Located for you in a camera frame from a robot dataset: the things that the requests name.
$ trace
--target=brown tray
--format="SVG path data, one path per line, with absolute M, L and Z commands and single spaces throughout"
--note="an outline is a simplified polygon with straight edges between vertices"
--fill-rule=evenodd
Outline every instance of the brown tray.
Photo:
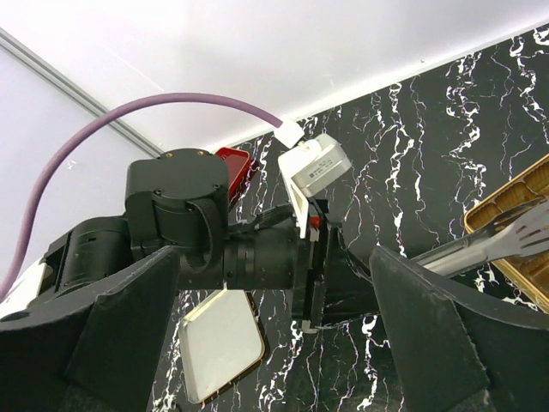
M 465 214 L 469 233 L 495 216 L 536 197 L 549 197 L 549 154 Z M 549 252 L 501 259 L 495 266 L 544 312 L 549 313 Z

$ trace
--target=metal tongs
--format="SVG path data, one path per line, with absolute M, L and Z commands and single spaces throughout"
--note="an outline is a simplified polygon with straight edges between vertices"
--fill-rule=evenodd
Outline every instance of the metal tongs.
M 493 260 L 528 257 L 549 250 L 549 202 L 544 197 L 496 216 L 475 232 L 412 259 L 452 277 Z

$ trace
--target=purple cable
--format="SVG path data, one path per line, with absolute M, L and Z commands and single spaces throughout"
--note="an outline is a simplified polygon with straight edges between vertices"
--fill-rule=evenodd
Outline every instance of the purple cable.
M 19 239 L 17 240 L 17 247 L 15 248 L 15 255 L 9 266 L 8 275 L 2 282 L 0 287 L 0 302 L 2 302 L 9 290 L 13 286 L 21 266 L 23 265 L 23 260 L 27 253 L 28 243 L 31 238 L 31 232 L 33 231 L 34 217 L 36 216 L 36 211 L 38 209 L 38 204 L 44 189 L 47 186 L 48 182 L 53 176 L 53 173 L 57 168 L 63 163 L 66 157 L 78 147 L 80 143 L 85 141 L 97 130 L 108 125 L 113 120 L 121 118 L 122 116 L 135 112 L 140 109 L 144 109 L 150 106 L 164 105 L 165 103 L 208 103 L 210 105 L 217 106 L 226 106 L 233 109 L 240 110 L 242 112 L 249 113 L 257 118 L 265 120 L 267 123 L 272 124 L 275 128 L 279 128 L 282 125 L 282 120 L 273 116 L 272 114 L 265 112 L 259 107 L 255 107 L 243 101 L 231 99 L 229 97 L 218 96 L 216 94 L 206 94 L 206 93 L 166 93 L 166 94 L 156 94 L 154 96 L 143 97 L 142 99 L 133 100 L 129 103 L 121 105 L 116 109 L 113 109 L 98 118 L 93 122 L 88 124 L 86 127 L 78 131 L 74 136 L 72 136 L 68 142 L 66 142 L 48 161 L 44 169 L 38 176 L 36 183 L 31 191 L 31 196 L 27 202 L 27 208 L 25 209 L 25 214 L 23 215 L 23 222 L 21 224 L 21 230 L 19 232 Z

